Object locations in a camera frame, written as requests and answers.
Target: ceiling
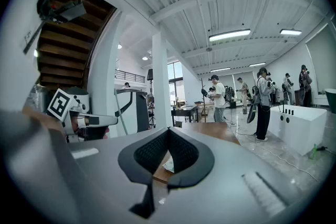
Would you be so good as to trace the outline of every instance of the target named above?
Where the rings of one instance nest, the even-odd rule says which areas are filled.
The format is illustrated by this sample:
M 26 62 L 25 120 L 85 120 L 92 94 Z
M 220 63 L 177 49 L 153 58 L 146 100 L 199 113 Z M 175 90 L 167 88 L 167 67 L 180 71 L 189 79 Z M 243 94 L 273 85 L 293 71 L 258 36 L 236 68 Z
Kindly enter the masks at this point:
M 211 69 L 244 68 L 270 63 L 311 32 L 331 11 L 327 0 L 127 0 L 142 8 L 153 25 L 165 29 L 173 54 L 196 74 Z M 301 30 L 300 36 L 283 36 L 281 29 Z M 209 42 L 210 35 L 251 29 L 248 36 Z M 151 63 L 150 31 L 130 15 L 120 43 L 140 59 Z

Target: green bottle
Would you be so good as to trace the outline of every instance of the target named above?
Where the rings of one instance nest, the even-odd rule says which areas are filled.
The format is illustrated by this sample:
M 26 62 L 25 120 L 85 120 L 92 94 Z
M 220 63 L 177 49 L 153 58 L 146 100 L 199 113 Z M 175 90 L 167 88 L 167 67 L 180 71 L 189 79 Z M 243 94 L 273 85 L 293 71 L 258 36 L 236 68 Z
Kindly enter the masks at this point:
M 310 152 L 310 156 L 309 156 L 309 158 L 310 158 L 310 159 L 314 159 L 314 158 L 315 158 L 315 155 L 316 155 L 316 144 L 314 144 L 314 148 L 313 148 L 313 150 Z

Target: black pants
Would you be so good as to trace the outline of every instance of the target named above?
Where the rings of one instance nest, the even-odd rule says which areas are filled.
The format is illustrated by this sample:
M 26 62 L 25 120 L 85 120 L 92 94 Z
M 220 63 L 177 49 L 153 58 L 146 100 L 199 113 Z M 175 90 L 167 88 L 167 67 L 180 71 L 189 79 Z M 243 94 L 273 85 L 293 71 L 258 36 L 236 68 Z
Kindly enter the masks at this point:
M 257 122 L 257 138 L 264 140 L 269 123 L 269 116 L 271 115 L 271 110 L 269 106 L 262 106 L 258 104 L 258 122 Z
M 311 90 L 305 93 L 304 100 L 303 100 L 303 106 L 305 106 L 306 108 L 311 107 Z

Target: white t-shirt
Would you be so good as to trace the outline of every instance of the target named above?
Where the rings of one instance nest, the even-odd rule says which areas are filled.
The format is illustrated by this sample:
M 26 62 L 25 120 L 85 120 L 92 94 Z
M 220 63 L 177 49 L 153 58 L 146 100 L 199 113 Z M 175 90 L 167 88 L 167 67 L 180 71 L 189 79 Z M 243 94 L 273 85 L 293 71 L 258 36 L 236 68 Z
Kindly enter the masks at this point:
M 216 88 L 216 94 L 221 95 L 221 97 L 214 99 L 215 108 L 222 109 L 224 108 L 225 105 L 225 99 L 224 99 L 225 87 L 221 82 L 219 82 L 216 84 L 215 88 Z
M 10 0 L 0 24 L 0 109 L 22 110 L 39 77 L 34 63 L 38 38 L 26 55 L 23 50 L 41 24 L 37 14 L 38 0 Z

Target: white bathtub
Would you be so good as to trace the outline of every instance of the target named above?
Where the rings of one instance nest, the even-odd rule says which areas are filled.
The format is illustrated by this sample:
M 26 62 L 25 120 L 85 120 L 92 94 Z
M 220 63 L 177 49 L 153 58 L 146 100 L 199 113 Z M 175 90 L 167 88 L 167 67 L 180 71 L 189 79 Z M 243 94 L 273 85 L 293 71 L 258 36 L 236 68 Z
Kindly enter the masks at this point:
M 277 106 L 271 108 L 268 130 L 304 155 L 314 148 L 314 144 L 322 142 L 327 111 L 295 105 L 285 105 L 286 109 L 287 114 L 282 112 L 282 105 L 280 111 Z M 289 115 L 289 110 L 294 110 L 294 115 L 292 112 Z

